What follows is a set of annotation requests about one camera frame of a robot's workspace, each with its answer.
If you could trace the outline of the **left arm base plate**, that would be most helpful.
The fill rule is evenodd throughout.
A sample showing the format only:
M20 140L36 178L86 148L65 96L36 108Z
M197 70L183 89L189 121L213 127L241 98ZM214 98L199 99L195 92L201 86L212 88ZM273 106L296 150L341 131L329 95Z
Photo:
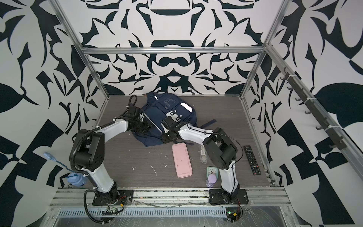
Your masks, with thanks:
M92 202L93 206L116 206L116 205L128 205L133 200L133 190L115 190L108 193L95 192L95 196Z

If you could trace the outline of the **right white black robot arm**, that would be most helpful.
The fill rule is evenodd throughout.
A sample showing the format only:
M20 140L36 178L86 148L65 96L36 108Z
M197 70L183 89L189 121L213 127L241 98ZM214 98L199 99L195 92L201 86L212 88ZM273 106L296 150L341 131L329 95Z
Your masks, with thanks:
M171 117L162 121L165 132L162 133L164 143L176 140L191 141L202 145L212 163L218 167L221 177L221 196L224 200L237 198L240 186L236 177L237 147L234 139L221 129L206 130L192 126L186 122L176 122Z

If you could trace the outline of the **navy blue school backpack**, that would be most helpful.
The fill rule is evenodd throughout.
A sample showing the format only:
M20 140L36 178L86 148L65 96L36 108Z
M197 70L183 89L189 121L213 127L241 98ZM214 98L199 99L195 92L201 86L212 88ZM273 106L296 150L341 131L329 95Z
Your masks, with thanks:
M150 129L146 134L132 134L146 147L164 144L162 133L164 127L162 121L171 116L176 122L186 122L197 127L197 115L195 109L180 97L174 94L147 94L147 103L141 108L144 120L150 123Z

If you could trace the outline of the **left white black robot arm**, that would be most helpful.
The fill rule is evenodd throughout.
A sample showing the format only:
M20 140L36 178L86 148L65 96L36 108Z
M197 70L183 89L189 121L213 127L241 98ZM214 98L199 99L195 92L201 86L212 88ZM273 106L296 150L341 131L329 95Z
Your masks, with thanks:
M105 165L105 144L115 136L134 130L148 130L143 111L133 104L126 111L102 126L80 130L71 149L69 161L72 171L87 177L97 197L113 202L118 199L117 183L109 176Z

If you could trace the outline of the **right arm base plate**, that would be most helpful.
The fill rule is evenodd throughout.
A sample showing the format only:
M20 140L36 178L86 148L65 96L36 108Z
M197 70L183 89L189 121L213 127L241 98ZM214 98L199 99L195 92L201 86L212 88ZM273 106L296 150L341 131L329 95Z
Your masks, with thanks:
M245 189L237 188L231 194L224 189L210 189L209 203L213 206L225 204L247 205L249 203L249 198Z

